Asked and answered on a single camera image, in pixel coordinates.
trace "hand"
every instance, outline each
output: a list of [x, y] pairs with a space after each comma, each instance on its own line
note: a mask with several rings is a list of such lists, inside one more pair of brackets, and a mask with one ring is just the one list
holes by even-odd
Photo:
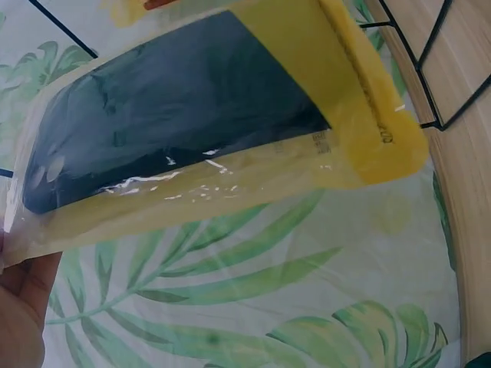
[[39, 368], [42, 332], [61, 253], [31, 259], [0, 275], [0, 368]]

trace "barcode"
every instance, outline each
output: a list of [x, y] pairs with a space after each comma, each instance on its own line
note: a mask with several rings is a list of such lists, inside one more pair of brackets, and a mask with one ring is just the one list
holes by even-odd
[[317, 148], [317, 153], [330, 153], [331, 147], [325, 137], [325, 132], [317, 132], [312, 134], [312, 139], [314, 140], [315, 147]]

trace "palm leaf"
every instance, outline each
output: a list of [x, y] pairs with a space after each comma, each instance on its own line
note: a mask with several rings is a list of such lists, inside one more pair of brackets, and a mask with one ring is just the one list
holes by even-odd
[[293, 209], [286, 212], [271, 225], [264, 228], [254, 238], [243, 241], [235, 247], [221, 251], [216, 255], [204, 258], [202, 261], [195, 264], [177, 268], [176, 270], [172, 271], [165, 271], [160, 274], [160, 276], [171, 278], [182, 276], [184, 274], [205, 274], [207, 272], [212, 272], [224, 267], [230, 267], [250, 258], [257, 257], [258, 255], [273, 248], [288, 234], [295, 230], [295, 227], [300, 225], [307, 218], [307, 216], [312, 213], [323, 194], [324, 191], [322, 190], [313, 192], [306, 199], [300, 202], [300, 204], [296, 205]]
[[106, 301], [109, 290], [110, 274], [113, 270], [113, 261], [116, 254], [115, 241], [102, 241], [95, 248], [95, 268], [101, 290], [101, 304]]
[[39, 59], [33, 52], [28, 52], [12, 68], [12, 72], [7, 81], [13, 81], [17, 77], [31, 76], [36, 77], [41, 67], [38, 65]]
[[382, 37], [380, 31], [376, 30], [368, 36], [370, 43], [374, 46], [377, 52], [380, 52], [382, 47], [385, 45], [385, 39]]
[[284, 368], [306, 367], [294, 350], [267, 337], [253, 337], [211, 328], [158, 324], [120, 311], [113, 311], [110, 316], [123, 329], [138, 334], [135, 336], [156, 349], [183, 357], [208, 360], [211, 366], [249, 368], [275, 363]]
[[5, 14], [0, 11], [0, 29], [2, 29], [3, 24], [5, 23], [6, 20], [7, 20], [7, 17], [5, 17]]
[[397, 366], [395, 319], [381, 304], [373, 301], [354, 304], [332, 315], [358, 340], [374, 366]]
[[47, 84], [56, 81], [62, 75], [77, 69], [91, 60], [92, 57], [79, 46], [72, 45], [66, 48], [54, 66]]
[[67, 340], [68, 350], [70, 350], [70, 355], [74, 360], [75, 365], [78, 368], [95, 368], [92, 359], [84, 351], [68, 324], [64, 327], [64, 335]]
[[126, 345], [115, 333], [101, 326], [98, 322], [84, 317], [81, 319], [81, 323], [82, 329], [94, 349], [112, 366], [151, 368], [150, 364]]
[[346, 330], [335, 320], [295, 318], [275, 328], [267, 336], [306, 353], [321, 366], [357, 368], [361, 365]]
[[442, 349], [448, 345], [448, 339], [439, 324], [434, 324], [435, 337], [431, 347], [430, 355], [416, 360], [410, 368], [435, 368], [440, 361]]
[[12, 67], [9, 66], [9, 65], [0, 65], [0, 77], [4, 78], [4, 79], [8, 79], [8, 77], [10, 76], [12, 72]]
[[[441, 350], [448, 344], [443, 328], [434, 324], [434, 339], [429, 349], [426, 314], [413, 304], [397, 308], [404, 326], [407, 349], [400, 368], [434, 368]], [[370, 366], [393, 368], [397, 365], [398, 335], [396, 318], [382, 305], [365, 301], [338, 310], [333, 320], [299, 317], [284, 322], [268, 336], [308, 354], [319, 365], [355, 368], [362, 365], [352, 335], [370, 358]]]
[[406, 331], [406, 357], [402, 368], [409, 367], [414, 361], [424, 356], [430, 331], [426, 314], [413, 304], [405, 304], [397, 309], [397, 316]]
[[128, 289], [137, 283], [143, 267], [152, 257], [164, 234], [165, 230], [156, 230], [145, 234], [143, 240], [139, 241], [140, 244], [131, 259], [130, 270], [128, 271]]
[[48, 41], [38, 46], [38, 49], [44, 52], [44, 57], [42, 59], [44, 63], [44, 70], [46, 71], [47, 75], [49, 75], [51, 73], [53, 61], [56, 59], [56, 55], [58, 53], [58, 43]]
[[364, 0], [353, 0], [353, 5], [360, 12], [360, 15], [364, 18], [366, 23], [374, 22], [374, 18], [371, 16]]
[[177, 300], [179, 297], [182, 298], [174, 304], [185, 305], [221, 304], [257, 297], [301, 280], [316, 268], [321, 267], [340, 250], [340, 248], [329, 249], [252, 274], [211, 284], [182, 288], [147, 289], [140, 291], [139, 295], [151, 300], [162, 301], [160, 297], [153, 298], [153, 296], [166, 293], [166, 295], [173, 295], [173, 298], [176, 297]]
[[230, 236], [251, 219], [255, 218], [265, 207], [266, 205], [258, 205], [233, 215], [212, 218], [208, 226], [206, 226], [203, 232], [199, 234], [199, 237], [191, 244], [188, 252], [206, 248], [208, 245]]
[[184, 255], [186, 255], [186, 250], [183, 250], [183, 247], [194, 235], [199, 227], [199, 224], [199, 221], [194, 221], [188, 222], [180, 227], [179, 232], [169, 247], [169, 251], [167, 251], [166, 257], [162, 261], [162, 268], [170, 266], [172, 263], [178, 261], [184, 257]]
[[443, 234], [445, 235], [445, 242], [447, 244], [448, 259], [450, 267], [456, 271], [455, 252], [453, 251], [453, 239], [452, 232], [450, 231], [450, 221], [448, 219], [447, 207], [445, 206], [445, 200], [438, 183], [437, 174], [433, 173], [433, 192], [434, 198], [438, 205], [438, 212], [440, 213], [440, 223], [442, 225]]
[[80, 250], [72, 249], [63, 253], [60, 262], [60, 271], [68, 283], [71, 294], [75, 300], [78, 311], [82, 312], [85, 306], [84, 276], [80, 265]]
[[399, 95], [403, 97], [406, 94], [406, 83], [404, 82], [404, 79], [402, 77], [402, 74], [400, 73], [399, 65], [397, 65], [397, 62], [394, 59], [391, 59], [390, 62], [392, 63], [392, 80], [394, 81], [394, 84], [397, 88], [397, 92], [399, 92]]
[[49, 295], [48, 305], [59, 317], [64, 317], [63, 308], [61, 307], [60, 298], [58, 297], [56, 287], [53, 287], [53, 290]]

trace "plastic wrap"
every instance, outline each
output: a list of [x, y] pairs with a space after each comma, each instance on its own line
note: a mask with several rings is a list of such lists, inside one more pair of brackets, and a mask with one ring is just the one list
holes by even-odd
[[340, 0], [249, 0], [46, 87], [18, 141], [4, 262], [408, 176], [419, 126]]

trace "yellow packaging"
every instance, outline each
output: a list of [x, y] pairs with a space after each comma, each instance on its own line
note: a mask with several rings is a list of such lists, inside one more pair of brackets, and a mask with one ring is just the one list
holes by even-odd
[[[46, 87], [31, 106], [8, 193], [6, 265], [208, 219], [316, 188], [355, 189], [386, 182], [415, 173], [425, 163], [427, 143], [419, 126], [404, 110], [377, 52], [341, 0], [245, 0], [176, 25], [157, 38], [173, 37], [173, 32], [194, 22], [225, 14], [239, 21], [284, 68], [329, 127], [158, 175], [128, 176], [118, 184], [101, 186], [93, 195], [35, 214], [24, 206], [26, 188], [33, 186], [26, 171], [50, 104], [67, 86], [90, 78], [118, 56], [139, 52], [150, 40], [113, 58], [97, 59]], [[43, 167], [35, 180], [56, 184], [57, 175], [67, 169], [65, 161], [53, 159], [61, 167]], [[69, 169], [68, 174], [80, 171]], [[63, 195], [56, 185], [53, 188]]]

